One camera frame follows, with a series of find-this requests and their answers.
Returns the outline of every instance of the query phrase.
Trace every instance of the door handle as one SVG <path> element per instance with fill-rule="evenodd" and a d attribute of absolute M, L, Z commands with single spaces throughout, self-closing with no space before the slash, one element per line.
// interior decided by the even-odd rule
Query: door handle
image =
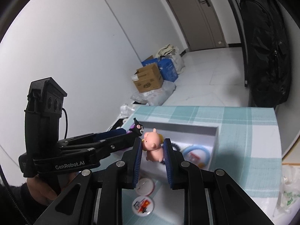
<path fill-rule="evenodd" d="M 209 1 L 208 0 L 204 0 L 204 1 L 200 1 L 201 4 L 206 3 L 208 7 L 210 7 Z"/>

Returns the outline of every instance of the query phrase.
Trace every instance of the white tile floor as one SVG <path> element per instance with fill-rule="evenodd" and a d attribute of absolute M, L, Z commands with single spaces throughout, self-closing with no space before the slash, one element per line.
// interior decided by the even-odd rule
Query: white tile floor
<path fill-rule="evenodd" d="M 188 52 L 186 68 L 164 106 L 247 107 L 241 47 Z"/>

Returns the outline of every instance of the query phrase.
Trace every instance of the blue box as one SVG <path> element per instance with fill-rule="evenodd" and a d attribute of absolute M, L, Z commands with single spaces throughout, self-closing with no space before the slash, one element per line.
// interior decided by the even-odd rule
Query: blue box
<path fill-rule="evenodd" d="M 152 63 L 157 64 L 164 80 L 175 82 L 175 80 L 178 78 L 178 74 L 171 59 L 163 58 L 158 61 L 158 58 L 153 58 L 147 61 L 143 61 L 142 65 L 144 67 Z"/>

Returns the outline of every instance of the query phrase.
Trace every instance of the plush toy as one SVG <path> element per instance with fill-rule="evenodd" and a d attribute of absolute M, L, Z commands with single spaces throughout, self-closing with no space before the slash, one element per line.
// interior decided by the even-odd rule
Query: plush toy
<path fill-rule="evenodd" d="M 164 150 L 161 144 L 164 142 L 164 138 L 161 134 L 153 129 L 153 132 L 146 132 L 144 139 L 142 140 L 143 150 L 147 151 L 147 161 L 161 162 L 164 158 Z"/>
<path fill-rule="evenodd" d="M 129 131 L 137 133 L 138 136 L 142 136 L 144 133 L 143 125 L 140 124 L 136 118 L 134 118 L 133 120 L 134 120 L 134 126 L 133 128 L 129 129 Z"/>

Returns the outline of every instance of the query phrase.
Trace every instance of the teal plaid tablecloth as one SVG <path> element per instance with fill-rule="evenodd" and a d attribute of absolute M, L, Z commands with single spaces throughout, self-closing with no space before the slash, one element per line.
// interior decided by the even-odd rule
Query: teal plaid tablecloth
<path fill-rule="evenodd" d="M 139 121 L 219 127 L 219 146 L 211 169 L 224 169 L 268 217 L 272 218 L 281 180 L 281 143 L 273 109 L 140 106 L 123 125 L 124 129 L 130 128 L 134 122 L 133 118 Z M 111 155 L 106 158 L 107 160 L 102 160 L 104 162 L 101 161 L 102 168 L 114 162 L 116 158 Z M 168 190 L 164 184 L 157 182 L 155 191 L 151 194 L 154 201 L 160 199 L 156 196 L 161 196 L 163 189 L 163 192 Z M 158 204 L 158 202 L 155 202 L 154 211 L 149 216 L 141 218 L 134 215 L 131 211 L 131 203 L 135 197 L 137 195 L 133 190 L 124 190 L 124 224 L 178 224 L 172 218 L 176 214 L 174 212 L 166 214 L 168 209 L 162 212 L 165 204 Z"/>

